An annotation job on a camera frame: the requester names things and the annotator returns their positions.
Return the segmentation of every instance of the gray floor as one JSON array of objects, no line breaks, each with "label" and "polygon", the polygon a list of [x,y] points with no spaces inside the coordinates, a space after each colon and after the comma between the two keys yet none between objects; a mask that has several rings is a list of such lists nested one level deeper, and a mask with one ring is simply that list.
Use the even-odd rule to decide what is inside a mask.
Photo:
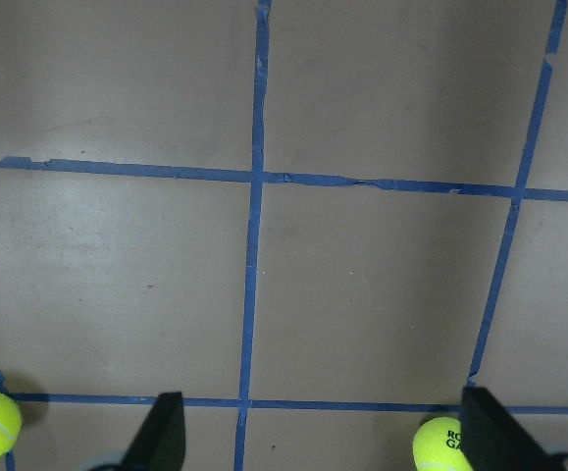
[{"label": "gray floor", "polygon": [[[511,190],[554,4],[274,0],[265,170]],[[254,0],[0,0],[0,160],[250,171],[255,28]],[[568,10],[547,61],[528,188],[568,190]],[[0,168],[7,387],[237,399],[250,188]],[[250,398],[457,403],[510,206],[460,193],[265,183]],[[568,407],[568,201],[521,204],[493,319],[474,380]],[[22,406],[20,471],[148,410]],[[327,409],[249,410],[243,469],[413,469],[423,413]],[[233,469],[237,414],[187,408],[186,470]],[[568,448],[568,415],[517,418]]]}]

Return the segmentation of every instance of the floor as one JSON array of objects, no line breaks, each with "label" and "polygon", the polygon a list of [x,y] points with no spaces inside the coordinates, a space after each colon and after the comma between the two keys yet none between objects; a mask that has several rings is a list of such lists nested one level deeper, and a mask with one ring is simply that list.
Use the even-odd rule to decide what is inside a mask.
[{"label": "floor", "polygon": [[0,0],[0,470],[414,468],[486,386],[568,449],[566,0]]}]

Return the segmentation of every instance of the concrete floor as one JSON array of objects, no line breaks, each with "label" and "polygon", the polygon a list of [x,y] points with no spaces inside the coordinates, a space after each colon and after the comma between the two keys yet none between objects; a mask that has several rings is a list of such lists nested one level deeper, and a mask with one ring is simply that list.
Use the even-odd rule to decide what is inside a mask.
[{"label": "concrete floor", "polygon": [[16,469],[176,390],[187,471],[414,469],[468,378],[568,448],[564,4],[273,0],[262,172],[255,0],[0,0]]}]

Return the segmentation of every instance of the taped grid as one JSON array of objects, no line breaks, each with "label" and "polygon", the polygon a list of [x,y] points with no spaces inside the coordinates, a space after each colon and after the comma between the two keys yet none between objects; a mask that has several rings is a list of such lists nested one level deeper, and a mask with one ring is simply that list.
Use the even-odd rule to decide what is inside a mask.
[{"label": "taped grid", "polygon": [[[130,176],[143,178],[186,179],[211,182],[235,182],[250,184],[250,203],[247,227],[247,251],[245,266],[244,317],[242,325],[242,348],[239,374],[238,398],[186,398],[186,406],[237,408],[238,420],[235,433],[234,471],[241,471],[244,463],[247,414],[249,409],[286,410],[350,410],[378,412],[455,412],[457,404],[415,404],[378,402],[332,402],[332,401],[294,401],[258,400],[250,396],[251,361],[253,351],[253,327],[255,319],[255,298],[257,288],[257,257],[261,222],[262,191],[264,184],[303,184],[323,187],[367,186],[385,191],[409,191],[428,193],[455,193],[472,196],[492,196],[509,199],[503,237],[497,254],[491,280],[489,296],[468,372],[467,384],[475,385],[482,359],[486,351],[495,306],[503,282],[503,276],[512,246],[512,241],[525,199],[545,201],[567,201],[568,190],[526,188],[532,166],[535,147],[539,137],[542,116],[545,109],[552,66],[546,55],[558,50],[563,30],[567,1],[556,0],[551,28],[545,47],[545,57],[537,87],[531,120],[527,132],[521,163],[514,186],[486,185],[471,183],[419,182],[409,180],[357,180],[333,175],[270,173],[264,171],[264,101],[266,99],[269,56],[268,18],[272,0],[260,0],[257,6],[257,32],[254,71],[254,100],[252,127],[252,166],[250,171],[204,169],[190,167],[155,166],[138,164],[115,164],[77,160],[50,160],[33,162],[29,158],[6,157],[0,161],[0,169],[15,169],[44,172],[70,172],[110,176]],[[4,376],[0,373],[0,391],[6,392]],[[86,404],[130,404],[151,405],[153,396],[120,396],[89,394],[51,394],[14,393],[18,401],[62,402]],[[517,414],[561,414],[568,415],[568,407],[549,406],[509,406]],[[12,453],[7,455],[7,470],[15,470]]]}]

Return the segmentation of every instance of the black object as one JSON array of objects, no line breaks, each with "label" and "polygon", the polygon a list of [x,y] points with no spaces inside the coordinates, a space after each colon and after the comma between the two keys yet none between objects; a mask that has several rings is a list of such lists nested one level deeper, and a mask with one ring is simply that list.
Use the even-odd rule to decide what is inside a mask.
[{"label": "black object", "polygon": [[568,471],[568,454],[548,455],[486,388],[465,388],[461,449],[474,471]]},{"label": "black object", "polygon": [[180,471],[185,460],[185,419],[180,392],[157,397],[120,464],[90,471]]}]

